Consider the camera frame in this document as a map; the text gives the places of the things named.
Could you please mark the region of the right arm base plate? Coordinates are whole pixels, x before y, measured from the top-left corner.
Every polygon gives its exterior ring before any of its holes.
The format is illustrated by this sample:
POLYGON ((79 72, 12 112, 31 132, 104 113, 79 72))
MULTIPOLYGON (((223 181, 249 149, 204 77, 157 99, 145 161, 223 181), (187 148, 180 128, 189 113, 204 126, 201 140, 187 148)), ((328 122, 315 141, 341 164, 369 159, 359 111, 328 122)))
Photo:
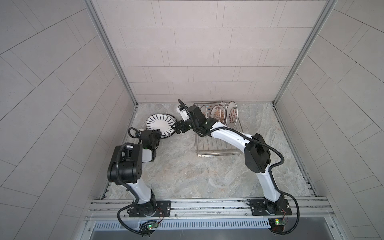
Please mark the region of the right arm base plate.
POLYGON ((280 204, 279 210, 275 211, 273 207, 268 207, 264 199, 246 200, 246 204, 251 208, 253 216, 282 216, 292 215, 292 209, 287 199, 280 204))

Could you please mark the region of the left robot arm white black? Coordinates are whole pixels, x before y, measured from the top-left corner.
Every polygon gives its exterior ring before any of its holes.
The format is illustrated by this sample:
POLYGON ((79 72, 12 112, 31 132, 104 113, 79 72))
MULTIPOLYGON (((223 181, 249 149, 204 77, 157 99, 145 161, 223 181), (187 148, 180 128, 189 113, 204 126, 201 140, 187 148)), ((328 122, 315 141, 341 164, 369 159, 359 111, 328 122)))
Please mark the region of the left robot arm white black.
POLYGON ((125 143, 116 146, 111 158, 107 179, 110 183, 123 186, 134 196, 130 216, 151 217, 157 211, 153 191, 141 179, 143 164, 153 162, 157 155, 162 133, 157 130, 137 130, 129 128, 129 136, 138 143, 125 143))

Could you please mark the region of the orange sunburst plate front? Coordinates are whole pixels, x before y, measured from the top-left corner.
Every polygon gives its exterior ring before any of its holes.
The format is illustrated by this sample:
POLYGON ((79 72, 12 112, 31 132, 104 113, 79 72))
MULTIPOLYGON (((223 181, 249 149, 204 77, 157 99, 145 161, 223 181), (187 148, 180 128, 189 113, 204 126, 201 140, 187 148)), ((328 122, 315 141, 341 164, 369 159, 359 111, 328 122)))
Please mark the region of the orange sunburst plate front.
POLYGON ((208 117, 207 107, 206 107, 205 105, 202 105, 202 106, 200 107, 200 110, 201 110, 203 116, 204 116, 205 118, 207 118, 207 117, 208 117))

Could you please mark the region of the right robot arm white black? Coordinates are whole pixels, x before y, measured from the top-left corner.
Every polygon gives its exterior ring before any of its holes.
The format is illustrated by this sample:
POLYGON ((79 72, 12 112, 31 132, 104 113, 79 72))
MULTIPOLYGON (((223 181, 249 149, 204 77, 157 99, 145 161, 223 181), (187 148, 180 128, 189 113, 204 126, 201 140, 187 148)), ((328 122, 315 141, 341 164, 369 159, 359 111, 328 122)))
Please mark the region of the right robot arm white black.
POLYGON ((179 100, 177 112, 182 120, 172 125, 177 134, 193 130, 199 137, 211 137, 224 141, 244 153, 246 167, 256 173, 264 193, 264 208, 271 215, 282 210, 285 200, 278 188, 272 168, 284 163, 283 155, 265 143, 260 134, 247 135, 231 129, 213 118, 206 118, 200 108, 187 107, 179 100))

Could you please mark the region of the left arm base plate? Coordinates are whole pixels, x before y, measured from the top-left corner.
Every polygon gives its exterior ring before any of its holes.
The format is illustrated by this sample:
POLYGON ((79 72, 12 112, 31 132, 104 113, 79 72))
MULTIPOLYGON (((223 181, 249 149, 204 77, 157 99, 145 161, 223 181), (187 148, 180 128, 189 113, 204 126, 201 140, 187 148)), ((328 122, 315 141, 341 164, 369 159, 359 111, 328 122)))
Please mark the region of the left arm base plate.
POLYGON ((145 204, 138 204, 127 210, 130 218, 156 218, 169 217, 171 210, 171 201, 156 201, 145 204))

